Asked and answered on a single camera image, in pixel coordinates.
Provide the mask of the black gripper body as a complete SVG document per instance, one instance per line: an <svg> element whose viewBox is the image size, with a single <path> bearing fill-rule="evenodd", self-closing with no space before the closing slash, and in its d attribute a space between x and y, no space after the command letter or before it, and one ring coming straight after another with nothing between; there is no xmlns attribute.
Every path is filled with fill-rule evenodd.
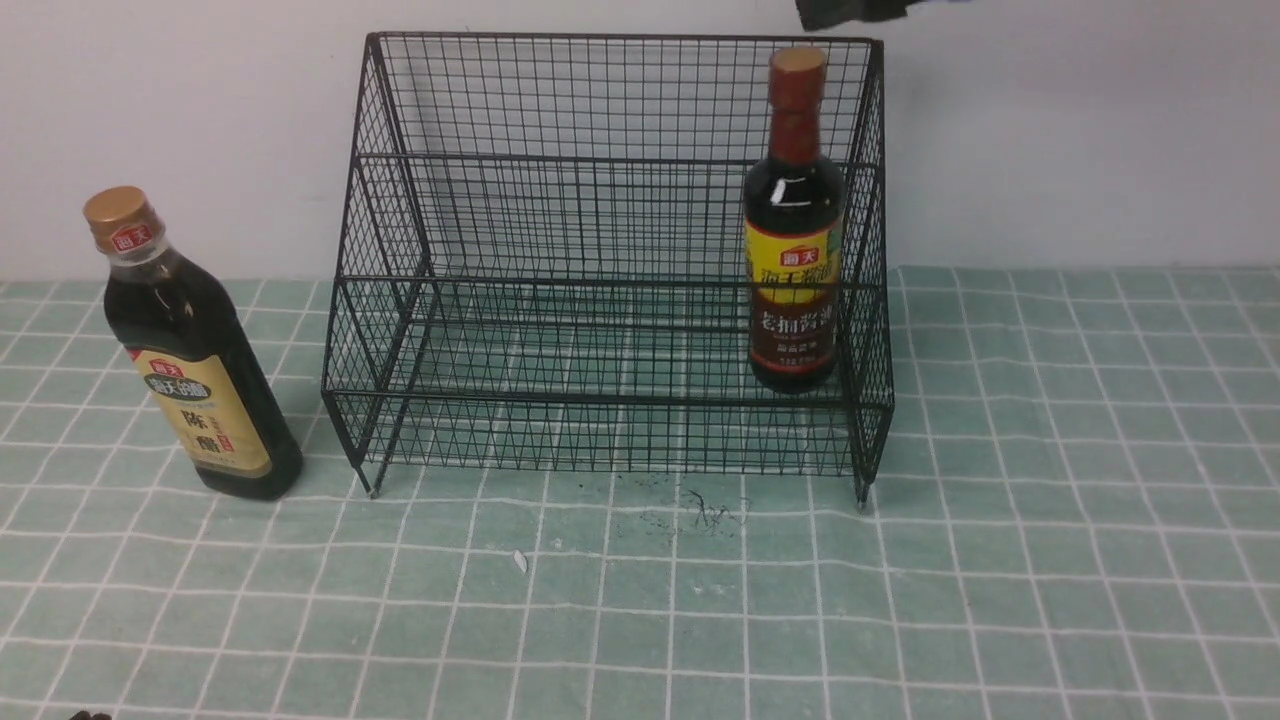
<svg viewBox="0 0 1280 720"><path fill-rule="evenodd" d="M913 0L797 0L805 32L832 29L845 23L877 24L908 17Z"/></svg>

